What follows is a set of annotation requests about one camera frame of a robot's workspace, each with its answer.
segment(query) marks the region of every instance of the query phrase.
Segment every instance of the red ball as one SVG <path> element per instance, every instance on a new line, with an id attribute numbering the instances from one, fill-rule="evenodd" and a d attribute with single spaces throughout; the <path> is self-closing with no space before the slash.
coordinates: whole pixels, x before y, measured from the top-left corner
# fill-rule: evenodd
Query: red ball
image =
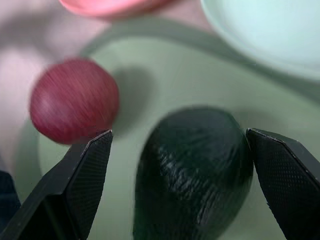
<path id="1" fill-rule="evenodd" d="M 113 77 L 93 61 L 75 58 L 53 65 L 40 77 L 29 110 L 40 133 L 73 144 L 111 129 L 118 109 Z"/>

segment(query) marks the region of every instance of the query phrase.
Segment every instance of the avocado skin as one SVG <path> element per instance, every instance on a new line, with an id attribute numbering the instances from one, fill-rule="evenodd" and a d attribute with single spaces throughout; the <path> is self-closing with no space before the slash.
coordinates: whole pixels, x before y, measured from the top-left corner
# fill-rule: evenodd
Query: avocado skin
<path id="1" fill-rule="evenodd" d="M 134 240 L 215 240 L 250 190 L 253 160 L 232 115 L 185 108 L 149 136 L 137 167 Z"/>

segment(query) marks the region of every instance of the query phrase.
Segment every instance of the table surface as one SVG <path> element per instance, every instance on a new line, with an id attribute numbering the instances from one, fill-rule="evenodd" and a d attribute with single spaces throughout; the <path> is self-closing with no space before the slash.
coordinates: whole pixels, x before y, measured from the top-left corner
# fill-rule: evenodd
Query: table surface
<path id="1" fill-rule="evenodd" d="M 177 0 L 155 15 L 212 32 L 200 0 Z M 13 156 L 37 76 L 72 57 L 111 23 L 73 15 L 58 0 L 0 3 L 0 170 L 14 174 Z"/>

